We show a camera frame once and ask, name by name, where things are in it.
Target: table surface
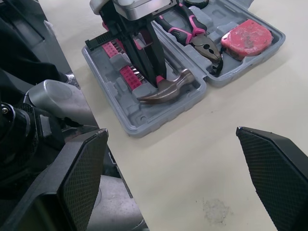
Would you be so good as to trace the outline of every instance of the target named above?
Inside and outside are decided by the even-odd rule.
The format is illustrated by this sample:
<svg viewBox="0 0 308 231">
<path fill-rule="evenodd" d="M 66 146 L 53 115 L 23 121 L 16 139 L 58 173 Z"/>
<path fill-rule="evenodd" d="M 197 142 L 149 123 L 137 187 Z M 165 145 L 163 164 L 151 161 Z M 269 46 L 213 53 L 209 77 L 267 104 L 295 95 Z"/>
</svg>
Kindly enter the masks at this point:
<svg viewBox="0 0 308 231">
<path fill-rule="evenodd" d="M 88 0 L 40 0 L 151 231 L 276 230 L 251 182 L 237 126 L 286 136 L 308 154 L 308 1 L 255 0 L 250 12 L 287 36 L 264 64 L 142 139 L 122 129 L 81 49 L 104 30 Z"/>
</svg>

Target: textured rubber pad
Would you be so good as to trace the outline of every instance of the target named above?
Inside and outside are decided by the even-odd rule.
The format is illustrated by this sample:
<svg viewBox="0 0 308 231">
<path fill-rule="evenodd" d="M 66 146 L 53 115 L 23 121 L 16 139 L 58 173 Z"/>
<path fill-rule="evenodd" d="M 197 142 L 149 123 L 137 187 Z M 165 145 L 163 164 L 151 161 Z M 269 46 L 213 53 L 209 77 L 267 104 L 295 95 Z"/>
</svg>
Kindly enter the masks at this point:
<svg viewBox="0 0 308 231">
<path fill-rule="evenodd" d="M 261 54 L 271 45 L 272 35 L 264 26 L 248 19 L 221 38 L 227 53 L 237 60 Z"/>
<path fill-rule="evenodd" d="M 308 157 L 288 138 L 238 128 L 251 180 L 278 231 L 308 230 Z"/>
</svg>

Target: gray metal part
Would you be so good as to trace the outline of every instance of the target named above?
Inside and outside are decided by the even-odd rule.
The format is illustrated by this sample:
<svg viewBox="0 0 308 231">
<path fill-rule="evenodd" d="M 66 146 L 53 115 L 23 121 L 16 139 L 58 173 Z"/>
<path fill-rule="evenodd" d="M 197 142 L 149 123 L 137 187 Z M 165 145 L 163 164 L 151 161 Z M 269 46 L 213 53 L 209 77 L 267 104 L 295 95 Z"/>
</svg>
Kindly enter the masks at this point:
<svg viewBox="0 0 308 231">
<path fill-rule="evenodd" d="M 28 95 L 34 106 L 58 118 L 67 117 L 82 125 L 97 125 L 84 95 L 75 86 L 48 79 L 32 87 Z"/>
<path fill-rule="evenodd" d="M 117 0 L 113 0 L 113 2 L 115 10 L 130 21 L 140 19 L 161 8 L 167 9 L 172 6 L 172 4 L 170 5 L 170 0 L 140 0 L 129 6 L 121 6 Z"/>
<path fill-rule="evenodd" d="M 147 228 L 134 199 L 122 179 L 101 176 L 87 231 L 141 231 Z"/>
<path fill-rule="evenodd" d="M 245 6 L 247 7 L 250 3 L 251 0 L 245 1 Z M 123 84 L 119 82 L 124 84 L 125 82 L 113 68 L 103 49 L 89 51 L 83 48 L 82 53 L 86 61 L 128 135 L 136 138 L 143 137 L 182 112 L 189 110 L 203 99 L 206 91 L 205 81 L 216 87 L 223 87 L 274 55 L 284 43 L 285 35 L 248 12 L 246 7 L 231 0 L 211 0 L 209 5 L 202 10 L 191 7 L 197 19 L 208 27 L 208 36 L 219 49 L 221 38 L 247 19 L 252 19 L 267 27 L 273 34 L 272 45 L 258 56 L 246 57 L 242 61 L 237 61 L 224 53 L 224 67 L 219 77 L 210 74 L 212 63 L 201 56 L 196 49 L 191 45 L 182 46 L 174 36 L 153 22 L 153 27 L 165 52 L 167 78 L 174 80 L 179 71 L 187 68 L 192 71 L 196 79 L 196 82 L 191 84 L 186 92 L 183 91 L 176 101 L 150 106 L 139 103 L 136 98 L 155 93 L 156 89 L 146 82 L 132 92 L 129 88 L 121 88 Z M 164 18 L 173 26 L 189 31 L 187 22 L 174 10 L 165 13 Z"/>
</svg>

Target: claw hammer head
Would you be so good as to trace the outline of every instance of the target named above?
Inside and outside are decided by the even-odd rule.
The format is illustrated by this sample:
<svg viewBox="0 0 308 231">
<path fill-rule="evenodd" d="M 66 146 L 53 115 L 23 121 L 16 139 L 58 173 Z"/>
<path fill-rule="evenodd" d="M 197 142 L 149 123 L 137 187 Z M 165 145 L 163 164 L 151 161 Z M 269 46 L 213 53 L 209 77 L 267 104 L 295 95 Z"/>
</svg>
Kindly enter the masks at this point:
<svg viewBox="0 0 308 231">
<path fill-rule="evenodd" d="M 169 81 L 162 79 L 157 83 L 158 91 L 155 94 L 139 97 L 138 100 L 141 103 L 159 104 L 165 103 L 175 99 L 180 94 L 180 89 L 186 85 L 194 82 L 194 75 L 188 69 L 181 71 L 179 76 Z"/>
</svg>

